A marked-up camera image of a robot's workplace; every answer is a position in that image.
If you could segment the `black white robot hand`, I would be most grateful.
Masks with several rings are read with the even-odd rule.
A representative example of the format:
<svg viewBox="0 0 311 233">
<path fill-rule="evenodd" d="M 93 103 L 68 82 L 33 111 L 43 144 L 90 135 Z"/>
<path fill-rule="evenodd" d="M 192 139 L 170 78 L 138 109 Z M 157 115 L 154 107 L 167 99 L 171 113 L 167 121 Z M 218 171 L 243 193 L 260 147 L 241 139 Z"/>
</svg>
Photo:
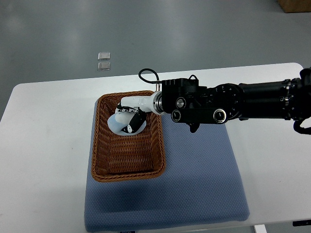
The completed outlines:
<svg viewBox="0 0 311 233">
<path fill-rule="evenodd" d="M 163 115 L 165 112 L 162 109 L 162 93 L 157 91 L 150 96 L 123 97 L 116 107 L 116 112 L 138 113 L 145 119 L 148 113 Z"/>
</svg>

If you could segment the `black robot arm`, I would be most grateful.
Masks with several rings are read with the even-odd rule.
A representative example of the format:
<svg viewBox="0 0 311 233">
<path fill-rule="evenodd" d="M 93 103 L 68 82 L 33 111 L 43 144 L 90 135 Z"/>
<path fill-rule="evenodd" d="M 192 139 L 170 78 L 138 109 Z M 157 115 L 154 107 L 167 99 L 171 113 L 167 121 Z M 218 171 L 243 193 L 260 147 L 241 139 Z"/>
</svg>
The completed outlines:
<svg viewBox="0 0 311 233">
<path fill-rule="evenodd" d="M 190 132 L 201 124 L 224 124 L 250 118 L 293 120 L 297 133 L 311 133 L 301 126 L 311 117 L 311 70 L 300 71 L 299 78 L 280 82 L 239 85 L 200 86 L 192 75 L 162 81 L 162 109 L 175 123 L 189 125 Z"/>
</svg>

